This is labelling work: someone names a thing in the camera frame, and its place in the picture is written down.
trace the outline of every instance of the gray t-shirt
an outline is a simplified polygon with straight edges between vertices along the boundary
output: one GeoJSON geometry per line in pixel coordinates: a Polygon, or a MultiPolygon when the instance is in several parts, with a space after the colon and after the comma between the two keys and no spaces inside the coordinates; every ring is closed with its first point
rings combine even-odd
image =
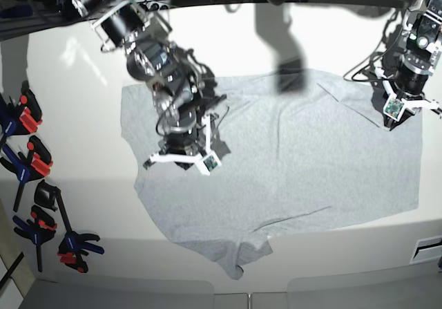
{"type": "Polygon", "coordinates": [[[373,105],[380,107],[379,91],[320,71],[217,82],[230,106],[220,138],[231,153],[209,177],[174,163],[143,168],[159,149],[157,113],[145,85],[123,89],[122,135],[139,165],[135,189],[170,241],[239,279],[241,265],[272,253],[267,236],[417,208],[420,114],[390,132],[373,105]]]}

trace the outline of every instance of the gray fabric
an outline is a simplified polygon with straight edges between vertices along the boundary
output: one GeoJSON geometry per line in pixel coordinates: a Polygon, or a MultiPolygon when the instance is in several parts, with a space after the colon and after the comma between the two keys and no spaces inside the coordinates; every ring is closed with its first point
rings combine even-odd
{"type": "Polygon", "coordinates": [[[195,167],[142,167],[158,150],[157,114],[145,85],[123,89],[122,135],[139,165],[135,189],[170,241],[239,279],[240,265],[271,254],[268,235],[417,208],[420,114],[389,132],[370,86],[319,71],[217,81],[230,106],[220,135],[231,153],[210,177],[195,167]]]}

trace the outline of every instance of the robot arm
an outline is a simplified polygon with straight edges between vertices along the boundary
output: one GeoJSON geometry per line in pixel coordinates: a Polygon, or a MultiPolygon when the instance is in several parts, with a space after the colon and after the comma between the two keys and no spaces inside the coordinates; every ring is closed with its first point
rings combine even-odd
{"type": "Polygon", "coordinates": [[[394,78],[387,79],[381,68],[375,70],[376,76],[384,79],[388,95],[383,107],[384,124],[391,130],[420,109],[442,114],[439,103],[426,100],[423,93],[441,56],[441,27],[442,0],[416,0],[404,16],[402,38],[406,51],[399,59],[394,78]]]}
{"type": "Polygon", "coordinates": [[[221,164],[211,150],[211,109],[226,96],[216,96],[213,87],[206,86],[206,67],[192,52],[168,40],[171,27],[158,12],[145,12],[135,0],[72,0],[82,17],[97,12],[103,2],[114,6],[91,24],[102,51],[125,51],[129,74],[147,83],[158,113],[156,131],[163,140],[144,166],[175,162],[188,169],[195,164],[209,175],[221,164]]]}

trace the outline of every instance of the white table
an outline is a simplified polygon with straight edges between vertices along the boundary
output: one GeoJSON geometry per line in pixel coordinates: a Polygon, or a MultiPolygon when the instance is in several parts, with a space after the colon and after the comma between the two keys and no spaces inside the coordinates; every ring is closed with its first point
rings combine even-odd
{"type": "MultiPolygon", "coordinates": [[[[373,51],[390,14],[372,19],[336,6],[247,4],[235,13],[206,6],[172,10],[166,17],[174,29],[171,39],[194,48],[197,59],[222,77],[266,73],[294,56],[306,68],[343,75],[373,51]]],[[[23,38],[9,43],[22,45],[23,38]]],[[[230,280],[216,263],[169,243],[138,199],[137,165],[120,126],[122,87],[134,81],[122,51],[102,54],[99,47],[88,24],[78,24],[31,34],[27,57],[28,79],[44,112],[38,136],[54,160],[48,182],[62,189],[74,229],[97,232],[106,249],[103,256],[86,258],[88,275],[208,281],[217,293],[283,292],[297,277],[407,265],[418,238],[442,234],[442,122],[425,112],[417,210],[345,230],[273,238],[272,255],[244,266],[241,280],[230,280]],[[361,236],[364,243],[349,248],[361,236]]],[[[439,69],[425,87],[429,98],[442,101],[441,83],[439,69]]],[[[25,138],[10,141],[15,149],[25,144],[25,138]]],[[[3,169],[0,181],[0,199],[12,218],[18,182],[3,169]]],[[[35,186],[26,186],[22,218],[29,214],[35,186]]],[[[61,218],[51,214],[61,236],[61,218]]],[[[60,239],[43,246],[43,277],[86,278],[57,261],[60,239]]],[[[33,246],[19,241],[36,270],[33,246]]]]}

